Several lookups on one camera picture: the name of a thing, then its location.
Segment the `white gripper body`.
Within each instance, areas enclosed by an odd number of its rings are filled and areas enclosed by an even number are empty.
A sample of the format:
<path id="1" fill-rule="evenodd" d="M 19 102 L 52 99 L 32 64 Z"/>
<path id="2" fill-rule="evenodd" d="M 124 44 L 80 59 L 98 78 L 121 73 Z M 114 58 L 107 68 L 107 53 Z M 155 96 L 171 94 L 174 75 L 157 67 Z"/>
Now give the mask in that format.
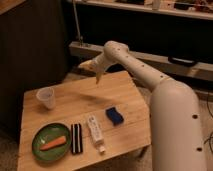
<path id="1" fill-rule="evenodd" d="M 90 66 L 96 73 L 103 74 L 110 66 L 112 61 L 109 60 L 103 53 L 92 59 Z"/>

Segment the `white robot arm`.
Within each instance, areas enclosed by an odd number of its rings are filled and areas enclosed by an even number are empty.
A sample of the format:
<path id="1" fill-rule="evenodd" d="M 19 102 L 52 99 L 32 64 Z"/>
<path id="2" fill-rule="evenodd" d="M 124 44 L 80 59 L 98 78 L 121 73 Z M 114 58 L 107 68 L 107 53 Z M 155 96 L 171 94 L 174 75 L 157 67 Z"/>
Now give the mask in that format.
<path id="1" fill-rule="evenodd" d="M 106 42 L 102 53 L 80 66 L 100 79 L 115 64 L 151 91 L 153 171 L 207 171 L 199 100 L 193 89 L 137 59 L 127 45 L 116 41 Z"/>

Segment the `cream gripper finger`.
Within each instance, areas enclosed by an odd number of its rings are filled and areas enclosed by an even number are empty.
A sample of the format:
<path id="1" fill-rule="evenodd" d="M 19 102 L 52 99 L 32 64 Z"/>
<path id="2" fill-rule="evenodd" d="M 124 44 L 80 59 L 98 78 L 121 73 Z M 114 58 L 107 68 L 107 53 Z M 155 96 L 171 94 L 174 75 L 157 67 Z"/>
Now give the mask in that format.
<path id="1" fill-rule="evenodd" d="M 96 73 L 96 84 L 100 82 L 102 75 L 103 75 L 103 72 Z"/>
<path id="2" fill-rule="evenodd" d="M 91 60 L 86 60 L 86 61 L 80 63 L 80 64 L 78 65 L 78 67 L 79 67 L 80 69 L 92 70 L 92 69 L 93 69 L 93 67 L 92 67 L 92 61 L 91 61 Z"/>

